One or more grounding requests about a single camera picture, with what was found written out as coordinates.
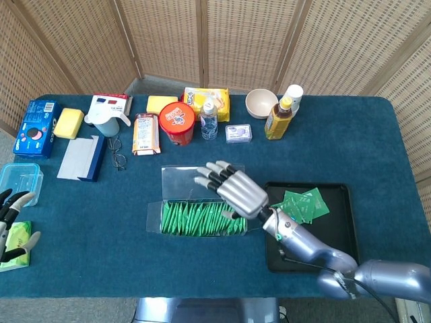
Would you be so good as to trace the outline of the red instant noodle cup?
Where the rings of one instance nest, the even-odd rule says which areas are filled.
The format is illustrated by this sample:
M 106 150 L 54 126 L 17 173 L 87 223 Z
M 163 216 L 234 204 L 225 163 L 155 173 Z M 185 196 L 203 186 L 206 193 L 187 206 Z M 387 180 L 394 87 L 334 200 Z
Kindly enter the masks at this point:
M 172 102 L 159 113 L 159 123 L 175 145 L 188 145 L 193 138 L 195 113 L 184 102 Z

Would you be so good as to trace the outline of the white cap bottle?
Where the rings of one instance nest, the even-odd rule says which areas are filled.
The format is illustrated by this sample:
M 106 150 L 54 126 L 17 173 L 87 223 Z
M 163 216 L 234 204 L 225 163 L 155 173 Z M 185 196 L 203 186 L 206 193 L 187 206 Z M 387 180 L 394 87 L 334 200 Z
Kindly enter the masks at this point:
M 285 91 L 284 95 L 292 99 L 292 116 L 295 116 L 298 112 L 303 94 L 303 88 L 297 84 L 289 85 Z

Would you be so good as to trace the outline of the black rectangular tray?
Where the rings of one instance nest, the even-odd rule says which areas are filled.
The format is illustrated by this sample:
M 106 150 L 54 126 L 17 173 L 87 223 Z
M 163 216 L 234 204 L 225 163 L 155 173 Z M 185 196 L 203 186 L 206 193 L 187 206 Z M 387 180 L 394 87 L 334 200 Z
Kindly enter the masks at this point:
M 305 193 L 314 188 L 318 188 L 329 213 L 313 219 L 311 224 L 304 224 L 303 227 L 322 242 L 349 254 L 359 263 L 354 217 L 346 185 L 298 182 L 267 182 L 265 184 L 269 202 L 273 204 L 282 202 L 286 191 Z M 265 248 L 267 268 L 273 273 L 316 274 L 319 271 L 311 266 L 283 261 L 277 242 L 268 234 L 265 236 Z

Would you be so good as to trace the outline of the teal carpet table cover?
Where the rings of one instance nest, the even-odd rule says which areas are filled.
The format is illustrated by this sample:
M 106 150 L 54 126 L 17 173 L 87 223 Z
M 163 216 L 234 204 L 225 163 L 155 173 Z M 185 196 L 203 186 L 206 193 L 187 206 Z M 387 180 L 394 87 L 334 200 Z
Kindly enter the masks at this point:
M 118 171 L 106 153 L 96 182 L 61 180 L 68 142 L 55 139 L 38 202 L 19 220 L 41 237 L 29 267 L 0 273 L 0 297 L 318 297 L 313 275 L 268 270 L 265 235 L 186 238 L 146 230 L 147 207 L 162 198 L 163 166 L 224 160 L 259 184 L 343 183 L 350 192 L 361 260 L 431 263 L 431 232 L 395 111 L 382 97 L 304 96 L 283 139 L 269 141 L 264 121 L 231 96 L 230 121 L 249 124 L 248 143 L 228 144 L 224 130 L 185 146 L 160 136 L 161 153 L 127 157 Z

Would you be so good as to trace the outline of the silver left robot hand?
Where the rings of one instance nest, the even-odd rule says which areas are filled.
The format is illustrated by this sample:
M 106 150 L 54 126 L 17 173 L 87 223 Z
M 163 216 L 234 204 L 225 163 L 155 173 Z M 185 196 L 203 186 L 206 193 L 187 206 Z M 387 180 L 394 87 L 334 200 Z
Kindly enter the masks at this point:
M 35 193 L 22 191 L 12 195 L 7 201 L 5 199 L 12 193 L 12 189 L 7 189 L 0 193 L 0 263 L 29 254 L 40 239 L 40 232 L 37 231 L 30 236 L 30 239 L 23 246 L 13 250 L 6 250 L 6 241 L 12 224 L 19 215 L 22 207 L 31 201 Z

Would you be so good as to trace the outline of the thin-frame eyeglasses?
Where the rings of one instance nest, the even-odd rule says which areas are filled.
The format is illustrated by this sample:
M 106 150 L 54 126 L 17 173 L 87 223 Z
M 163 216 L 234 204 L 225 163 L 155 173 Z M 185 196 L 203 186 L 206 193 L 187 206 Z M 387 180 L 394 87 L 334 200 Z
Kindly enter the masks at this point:
M 110 137 L 107 147 L 111 153 L 112 164 L 118 170 L 126 170 L 127 158 L 121 153 L 122 143 L 119 137 Z

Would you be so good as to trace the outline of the yellow sponge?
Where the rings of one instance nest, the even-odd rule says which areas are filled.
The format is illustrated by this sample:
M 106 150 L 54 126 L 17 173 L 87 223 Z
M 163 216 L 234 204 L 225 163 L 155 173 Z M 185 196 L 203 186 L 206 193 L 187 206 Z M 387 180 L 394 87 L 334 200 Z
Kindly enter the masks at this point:
M 159 115 L 165 106 L 177 101 L 176 96 L 148 96 L 146 112 Z
M 75 139 L 84 119 L 79 109 L 64 108 L 54 128 L 53 134 L 62 139 Z

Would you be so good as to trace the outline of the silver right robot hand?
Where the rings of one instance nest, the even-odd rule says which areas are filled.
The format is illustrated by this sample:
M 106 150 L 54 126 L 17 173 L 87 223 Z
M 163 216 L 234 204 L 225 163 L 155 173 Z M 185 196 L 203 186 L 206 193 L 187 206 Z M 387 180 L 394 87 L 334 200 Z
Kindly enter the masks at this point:
M 243 171 L 226 161 L 207 162 L 198 167 L 195 183 L 214 191 L 236 215 L 234 218 L 266 221 L 273 214 L 267 193 Z

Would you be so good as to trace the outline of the green tea packets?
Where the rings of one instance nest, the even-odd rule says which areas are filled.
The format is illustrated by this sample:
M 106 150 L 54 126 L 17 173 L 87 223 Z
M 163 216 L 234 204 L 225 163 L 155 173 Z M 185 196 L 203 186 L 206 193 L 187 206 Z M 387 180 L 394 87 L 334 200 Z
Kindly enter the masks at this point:
M 162 234 L 186 237 L 237 236 L 248 231 L 244 218 L 228 219 L 223 212 L 233 208 L 225 202 L 167 202 L 162 208 Z

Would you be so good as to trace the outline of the clear box of green packets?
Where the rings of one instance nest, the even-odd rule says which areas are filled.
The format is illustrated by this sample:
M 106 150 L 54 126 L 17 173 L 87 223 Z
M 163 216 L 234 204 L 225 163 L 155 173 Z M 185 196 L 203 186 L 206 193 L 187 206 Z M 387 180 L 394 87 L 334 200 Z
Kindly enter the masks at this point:
M 243 166 L 233 166 L 244 172 Z M 194 178 L 199 175 L 197 168 L 198 167 L 162 168 L 162 199 L 159 202 L 150 203 L 147 207 L 146 230 L 148 232 L 162 234 L 159 225 L 161 224 L 162 208 L 167 202 L 225 202 L 214 191 L 208 190 L 195 183 Z M 234 218 L 235 215 L 234 209 L 229 213 L 226 211 L 223 212 L 223 216 L 228 219 L 238 219 L 239 217 Z M 258 227 L 261 221 L 258 218 L 246 220 L 248 223 L 248 231 Z

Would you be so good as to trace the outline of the clear water bottle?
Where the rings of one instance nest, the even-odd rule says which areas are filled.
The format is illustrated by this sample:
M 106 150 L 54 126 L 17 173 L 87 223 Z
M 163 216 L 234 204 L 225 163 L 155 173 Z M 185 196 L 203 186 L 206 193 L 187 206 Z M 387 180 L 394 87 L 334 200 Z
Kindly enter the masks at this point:
M 201 135 L 213 140 L 218 134 L 218 110 L 212 98 L 207 98 L 200 111 Z

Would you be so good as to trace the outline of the white box with 3D glasses print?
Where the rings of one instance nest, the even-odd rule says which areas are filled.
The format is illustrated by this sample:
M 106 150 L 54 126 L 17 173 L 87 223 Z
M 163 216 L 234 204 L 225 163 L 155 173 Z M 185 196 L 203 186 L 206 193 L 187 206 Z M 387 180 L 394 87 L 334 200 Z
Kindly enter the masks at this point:
M 127 94 L 105 94 L 96 93 L 92 96 L 92 101 L 88 112 L 95 110 L 96 107 L 109 107 L 113 111 L 120 111 L 125 116 L 129 116 L 133 96 Z

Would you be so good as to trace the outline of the yellow snack bag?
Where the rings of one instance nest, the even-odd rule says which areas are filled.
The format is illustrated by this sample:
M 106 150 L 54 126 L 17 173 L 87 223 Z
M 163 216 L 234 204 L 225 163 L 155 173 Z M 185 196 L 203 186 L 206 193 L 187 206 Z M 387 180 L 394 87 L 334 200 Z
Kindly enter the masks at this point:
M 207 99 L 211 99 L 214 107 L 218 111 L 218 121 L 230 121 L 230 94 L 228 88 L 211 89 L 186 87 L 180 98 L 182 102 L 188 104 L 193 109 L 197 120 L 199 120 L 199 114 L 204 103 Z

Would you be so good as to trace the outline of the wicker folding screen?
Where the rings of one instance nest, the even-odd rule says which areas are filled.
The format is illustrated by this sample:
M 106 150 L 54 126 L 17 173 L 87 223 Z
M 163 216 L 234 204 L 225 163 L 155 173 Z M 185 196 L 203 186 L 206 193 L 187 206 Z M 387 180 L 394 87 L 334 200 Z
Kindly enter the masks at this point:
M 431 176 L 431 0 L 0 0 L 0 129 L 29 99 L 207 87 L 382 96 Z

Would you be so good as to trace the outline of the tea drink bottle yellow label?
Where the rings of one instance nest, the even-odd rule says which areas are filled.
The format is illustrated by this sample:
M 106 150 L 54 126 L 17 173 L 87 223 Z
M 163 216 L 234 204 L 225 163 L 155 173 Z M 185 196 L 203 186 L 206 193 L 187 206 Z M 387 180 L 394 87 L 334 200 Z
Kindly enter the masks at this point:
M 265 136 L 269 140 L 281 139 L 292 120 L 292 99 L 283 96 L 271 109 L 265 123 Z

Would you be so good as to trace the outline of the orange and white carton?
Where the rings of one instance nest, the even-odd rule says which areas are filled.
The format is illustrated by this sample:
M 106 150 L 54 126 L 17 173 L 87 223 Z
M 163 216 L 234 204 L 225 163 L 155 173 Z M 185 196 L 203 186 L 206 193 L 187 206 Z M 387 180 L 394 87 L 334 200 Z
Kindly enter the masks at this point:
M 133 155 L 156 155 L 161 153 L 158 116 L 152 113 L 135 115 L 133 126 Z

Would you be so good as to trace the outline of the clear blue food container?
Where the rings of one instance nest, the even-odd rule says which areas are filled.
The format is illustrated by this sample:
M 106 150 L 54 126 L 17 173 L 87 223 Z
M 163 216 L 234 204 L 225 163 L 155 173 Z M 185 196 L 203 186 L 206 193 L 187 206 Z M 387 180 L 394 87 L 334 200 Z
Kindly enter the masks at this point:
M 8 163 L 0 171 L 0 192 L 12 189 L 11 195 L 22 191 L 34 192 L 34 198 L 26 204 L 33 207 L 38 202 L 44 174 L 35 163 Z

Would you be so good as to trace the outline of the blue Oreo cookie box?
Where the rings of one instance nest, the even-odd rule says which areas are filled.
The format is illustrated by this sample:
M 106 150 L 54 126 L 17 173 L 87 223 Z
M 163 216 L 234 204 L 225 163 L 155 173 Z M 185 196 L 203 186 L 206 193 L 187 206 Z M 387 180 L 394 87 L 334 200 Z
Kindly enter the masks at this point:
M 31 100 L 13 144 L 13 153 L 23 157 L 49 158 L 53 131 L 62 112 L 54 100 Z

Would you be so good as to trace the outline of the beige bowl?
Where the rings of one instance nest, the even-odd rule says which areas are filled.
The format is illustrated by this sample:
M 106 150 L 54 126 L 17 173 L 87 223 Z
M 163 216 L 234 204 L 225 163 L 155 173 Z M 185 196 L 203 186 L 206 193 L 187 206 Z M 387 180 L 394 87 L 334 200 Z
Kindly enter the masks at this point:
M 254 89 L 245 98 L 247 112 L 257 119 L 266 119 L 277 103 L 277 96 L 268 89 Z

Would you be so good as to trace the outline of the small clear box purple contents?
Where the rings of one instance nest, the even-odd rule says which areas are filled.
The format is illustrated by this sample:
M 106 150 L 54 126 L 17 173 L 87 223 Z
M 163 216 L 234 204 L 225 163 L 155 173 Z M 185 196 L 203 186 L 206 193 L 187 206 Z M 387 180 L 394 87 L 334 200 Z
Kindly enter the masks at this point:
M 248 143 L 252 140 L 250 124 L 231 124 L 225 127 L 227 143 Z

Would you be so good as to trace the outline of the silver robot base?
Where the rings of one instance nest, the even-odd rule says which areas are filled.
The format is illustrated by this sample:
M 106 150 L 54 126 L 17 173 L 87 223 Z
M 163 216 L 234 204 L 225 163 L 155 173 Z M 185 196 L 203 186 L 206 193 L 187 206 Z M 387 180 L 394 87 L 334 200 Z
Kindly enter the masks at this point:
M 281 323 L 281 318 L 274 297 L 143 297 L 131 323 Z

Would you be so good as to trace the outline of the green tissue pack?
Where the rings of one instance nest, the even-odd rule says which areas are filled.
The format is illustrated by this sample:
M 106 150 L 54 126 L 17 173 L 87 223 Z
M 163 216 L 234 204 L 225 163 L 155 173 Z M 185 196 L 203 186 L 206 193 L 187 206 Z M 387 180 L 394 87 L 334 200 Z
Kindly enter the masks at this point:
M 15 222 L 7 237 L 6 241 L 6 252 L 21 248 L 23 244 L 26 244 L 32 234 L 32 222 L 23 221 Z M 19 268 L 24 268 L 30 265 L 30 255 L 24 254 L 17 258 L 10 260 L 9 262 L 0 262 L 0 273 L 5 271 L 11 271 Z

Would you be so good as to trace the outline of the navy box with white insert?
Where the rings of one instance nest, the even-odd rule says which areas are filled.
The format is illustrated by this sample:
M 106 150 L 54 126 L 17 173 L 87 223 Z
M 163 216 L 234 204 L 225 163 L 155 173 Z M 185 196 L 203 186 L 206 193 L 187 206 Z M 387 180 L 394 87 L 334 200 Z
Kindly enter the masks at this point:
M 106 137 L 92 135 L 69 141 L 57 178 L 96 182 L 106 151 Z

